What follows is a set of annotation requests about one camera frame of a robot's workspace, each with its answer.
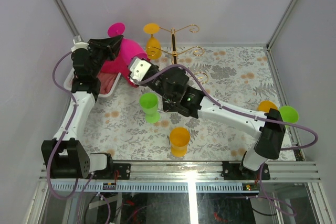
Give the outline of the magenta plastic wine glass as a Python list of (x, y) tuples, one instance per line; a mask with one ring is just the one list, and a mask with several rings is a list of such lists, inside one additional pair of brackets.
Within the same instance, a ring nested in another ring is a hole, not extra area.
[[(123, 35), (125, 31), (124, 23), (114, 23), (108, 29), (108, 36), (115, 37), (117, 35)], [(129, 65), (134, 57), (148, 60), (147, 53), (143, 48), (134, 40), (123, 38), (121, 42), (121, 48), (118, 56), (121, 56), (126, 64)]]

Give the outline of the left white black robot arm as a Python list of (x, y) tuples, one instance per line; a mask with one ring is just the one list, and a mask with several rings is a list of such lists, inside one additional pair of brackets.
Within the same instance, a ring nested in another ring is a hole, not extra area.
[(98, 73), (106, 60), (117, 58), (122, 39), (122, 35), (88, 42), (74, 39), (71, 49), (74, 77), (68, 90), (71, 103), (57, 133), (52, 140), (45, 140), (41, 145), (49, 178), (87, 178), (92, 172), (97, 172), (103, 179), (114, 175), (111, 156), (87, 153), (80, 140), (100, 94)]

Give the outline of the orange plastic wine glass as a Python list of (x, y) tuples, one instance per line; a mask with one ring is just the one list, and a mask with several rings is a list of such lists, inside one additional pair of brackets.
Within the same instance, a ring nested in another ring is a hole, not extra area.
[(151, 60), (159, 59), (162, 53), (161, 44), (154, 37), (154, 35), (160, 31), (159, 25), (156, 23), (148, 23), (143, 27), (143, 31), (151, 36), (145, 47), (145, 52), (147, 53), (148, 58)]

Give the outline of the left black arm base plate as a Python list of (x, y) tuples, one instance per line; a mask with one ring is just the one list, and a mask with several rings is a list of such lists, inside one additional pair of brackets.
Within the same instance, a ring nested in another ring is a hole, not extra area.
[(131, 164), (116, 163), (104, 170), (98, 171), (97, 179), (129, 180), (131, 175)]

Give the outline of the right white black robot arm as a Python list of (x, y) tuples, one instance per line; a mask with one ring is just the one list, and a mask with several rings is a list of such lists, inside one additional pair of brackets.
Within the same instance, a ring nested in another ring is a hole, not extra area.
[(154, 64), (146, 62), (141, 66), (140, 81), (162, 97), (165, 112), (223, 123), (255, 138), (255, 144), (243, 155), (239, 166), (243, 178), (253, 178), (262, 163), (279, 158), (286, 129), (277, 109), (250, 111), (216, 100), (204, 88), (191, 87), (183, 68), (171, 67), (159, 72)]

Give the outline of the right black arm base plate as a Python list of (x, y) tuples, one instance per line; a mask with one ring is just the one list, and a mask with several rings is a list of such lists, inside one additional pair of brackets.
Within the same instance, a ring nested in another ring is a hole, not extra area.
[(239, 162), (222, 161), (221, 176), (224, 180), (256, 180), (259, 175), (260, 169), (252, 171)]

